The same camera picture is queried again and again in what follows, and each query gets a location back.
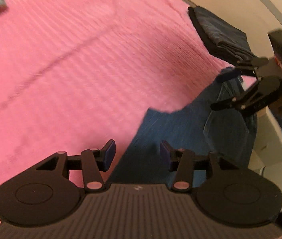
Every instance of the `denim pants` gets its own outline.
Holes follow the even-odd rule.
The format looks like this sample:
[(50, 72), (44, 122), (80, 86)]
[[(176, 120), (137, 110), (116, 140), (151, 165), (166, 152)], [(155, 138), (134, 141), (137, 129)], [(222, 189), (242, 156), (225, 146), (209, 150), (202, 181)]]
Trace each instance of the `denim pants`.
[[(175, 172), (163, 164), (159, 146), (162, 140), (175, 149), (187, 148), (196, 155), (221, 153), (237, 165), (247, 167), (256, 136), (256, 116), (246, 119), (234, 109), (211, 111), (218, 100), (237, 96), (243, 91), (239, 78), (214, 81), (193, 102), (173, 113), (148, 109), (131, 144), (108, 179), (108, 183), (171, 186)], [(193, 186), (206, 180), (205, 171), (194, 171)]]

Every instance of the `pink blanket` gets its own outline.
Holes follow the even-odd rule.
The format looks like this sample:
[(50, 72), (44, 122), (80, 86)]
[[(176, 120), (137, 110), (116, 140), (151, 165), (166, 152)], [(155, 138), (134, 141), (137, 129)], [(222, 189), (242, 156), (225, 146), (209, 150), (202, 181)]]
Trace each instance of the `pink blanket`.
[[(145, 111), (190, 103), (228, 66), (181, 0), (6, 0), (0, 14), (0, 184), (52, 153), (115, 139)], [(80, 174), (70, 179), (80, 185)]]

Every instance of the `wrinkled pink fabric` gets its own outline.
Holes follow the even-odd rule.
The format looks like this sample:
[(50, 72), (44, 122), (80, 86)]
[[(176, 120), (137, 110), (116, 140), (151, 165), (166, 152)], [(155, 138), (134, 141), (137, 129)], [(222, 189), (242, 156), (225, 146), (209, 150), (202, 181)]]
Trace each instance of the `wrinkled pink fabric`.
[[(52, 153), (115, 139), (108, 177), (149, 107), (190, 103), (226, 62), (181, 0), (6, 0), (0, 14), (0, 184)], [(71, 173), (77, 185), (78, 172)]]

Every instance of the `blue jeans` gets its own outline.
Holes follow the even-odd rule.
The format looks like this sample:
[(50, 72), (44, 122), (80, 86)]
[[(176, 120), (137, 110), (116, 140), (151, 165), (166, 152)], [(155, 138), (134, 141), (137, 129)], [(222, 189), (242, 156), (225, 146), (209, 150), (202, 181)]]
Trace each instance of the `blue jeans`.
[[(234, 109), (211, 111), (211, 103), (243, 91), (239, 78), (214, 81), (191, 104), (173, 113), (148, 109), (131, 144), (108, 179), (108, 183), (172, 184), (175, 173), (163, 164), (162, 140), (175, 149), (187, 148), (197, 155), (220, 152), (247, 167), (256, 136), (256, 116), (246, 119)], [(205, 171), (194, 172), (193, 186), (206, 180)]]

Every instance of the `pink cloth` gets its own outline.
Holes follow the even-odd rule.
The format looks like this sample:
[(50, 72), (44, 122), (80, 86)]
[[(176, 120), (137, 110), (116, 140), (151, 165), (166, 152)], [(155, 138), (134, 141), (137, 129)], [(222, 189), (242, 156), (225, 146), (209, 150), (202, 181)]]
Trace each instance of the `pink cloth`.
[[(0, 14), (0, 184), (62, 150), (126, 150), (149, 107), (190, 103), (226, 62), (181, 0), (6, 0)], [(80, 185), (80, 174), (71, 180)]]

